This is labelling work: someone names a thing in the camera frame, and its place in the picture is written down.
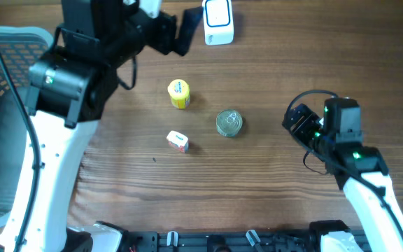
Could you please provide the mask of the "yellow lidded jar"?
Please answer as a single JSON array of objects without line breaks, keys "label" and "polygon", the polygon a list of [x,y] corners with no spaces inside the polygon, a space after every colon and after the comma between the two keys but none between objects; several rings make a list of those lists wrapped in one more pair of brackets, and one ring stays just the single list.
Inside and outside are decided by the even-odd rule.
[{"label": "yellow lidded jar", "polygon": [[168,93],[171,103],[178,109],[186,109],[190,104],[190,86],[182,79],[170,82]]}]

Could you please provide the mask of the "silver tin can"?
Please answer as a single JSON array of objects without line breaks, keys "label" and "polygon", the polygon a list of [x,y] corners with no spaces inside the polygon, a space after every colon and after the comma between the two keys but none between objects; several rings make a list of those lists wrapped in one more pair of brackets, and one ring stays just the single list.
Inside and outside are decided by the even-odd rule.
[{"label": "silver tin can", "polygon": [[220,135],[224,137],[235,137],[242,128],[243,118],[238,111],[226,109],[219,112],[215,124]]}]

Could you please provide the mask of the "red tissue pack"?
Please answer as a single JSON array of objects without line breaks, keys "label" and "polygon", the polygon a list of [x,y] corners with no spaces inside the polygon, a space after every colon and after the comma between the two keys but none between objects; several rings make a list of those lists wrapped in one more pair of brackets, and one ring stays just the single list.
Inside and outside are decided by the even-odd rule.
[{"label": "red tissue pack", "polygon": [[177,131],[170,131],[167,135],[167,141],[170,146],[174,147],[176,150],[186,153],[189,148],[189,139],[184,134]]}]

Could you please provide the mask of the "hex wrench set package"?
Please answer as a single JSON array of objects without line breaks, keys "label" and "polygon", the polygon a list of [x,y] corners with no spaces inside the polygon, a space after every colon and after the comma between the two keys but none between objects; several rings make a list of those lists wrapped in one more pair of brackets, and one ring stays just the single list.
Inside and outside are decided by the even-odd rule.
[{"label": "hex wrench set package", "polygon": [[188,53],[202,15],[203,8],[201,6],[184,10],[178,37],[174,40],[173,51],[176,54],[185,56]]}]

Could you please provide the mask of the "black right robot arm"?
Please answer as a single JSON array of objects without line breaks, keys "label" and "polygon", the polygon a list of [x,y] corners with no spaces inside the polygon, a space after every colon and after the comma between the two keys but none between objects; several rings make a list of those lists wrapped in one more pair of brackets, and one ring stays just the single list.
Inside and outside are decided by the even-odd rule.
[{"label": "black right robot arm", "polygon": [[403,251],[403,213],[378,148],[363,144],[361,108],[354,99],[330,97],[324,115],[293,99],[282,126],[333,175],[354,208],[373,251]]}]

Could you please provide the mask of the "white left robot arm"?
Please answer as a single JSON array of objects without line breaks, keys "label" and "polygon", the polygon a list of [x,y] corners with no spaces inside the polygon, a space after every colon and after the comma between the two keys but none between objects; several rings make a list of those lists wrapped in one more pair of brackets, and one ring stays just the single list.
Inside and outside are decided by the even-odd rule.
[{"label": "white left robot arm", "polygon": [[74,183],[118,69],[144,47],[184,55],[176,19],[159,1],[63,1],[64,21],[29,70],[20,112],[27,142],[0,251],[133,251],[128,231],[106,222],[67,224]]}]

